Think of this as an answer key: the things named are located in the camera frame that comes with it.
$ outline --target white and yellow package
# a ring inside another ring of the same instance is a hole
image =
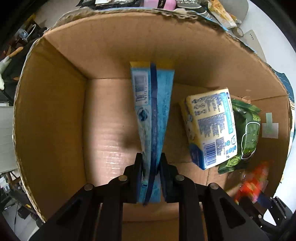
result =
[[[192,161],[205,170],[237,154],[237,135],[228,89],[180,101]]]

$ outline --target dark blue seam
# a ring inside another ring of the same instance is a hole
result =
[[[148,186],[145,196],[144,205],[147,204],[152,195],[155,175],[156,175],[156,162],[157,162],[157,71],[156,65],[150,65],[150,79],[151,79],[151,163],[150,173],[148,179]]]

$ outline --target open cardboard box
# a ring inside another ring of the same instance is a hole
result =
[[[273,70],[238,39],[201,16],[156,9],[80,9],[66,14],[28,54],[14,110],[17,163],[27,194],[47,220],[86,183],[108,183],[123,174],[141,151],[130,61],[168,59],[174,86],[163,152],[194,182],[216,182],[233,195],[241,171],[218,175],[191,162],[178,101],[190,94],[228,87],[272,112],[278,138],[260,138],[250,168],[270,165],[272,196],[286,163],[290,137],[287,91]],[[178,239],[178,205],[125,205],[123,239]]]

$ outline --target green tape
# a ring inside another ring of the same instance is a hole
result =
[[[266,129],[265,132],[272,133],[272,113],[266,113]]]

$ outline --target white outline on green bag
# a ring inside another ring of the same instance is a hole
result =
[[[258,122],[249,122],[248,124],[252,124],[252,123],[258,124],[259,125],[259,130],[260,130],[260,124]],[[248,124],[246,124],[245,130],[244,130],[244,134],[242,135],[241,148],[242,148],[242,142],[243,142],[244,136],[247,134],[247,126],[248,126]],[[243,151],[242,151],[241,160],[247,160],[247,159],[249,159],[254,154],[255,151],[256,151],[256,148],[255,148],[255,150],[251,153],[251,155],[248,158],[242,158],[242,156],[243,156]]]

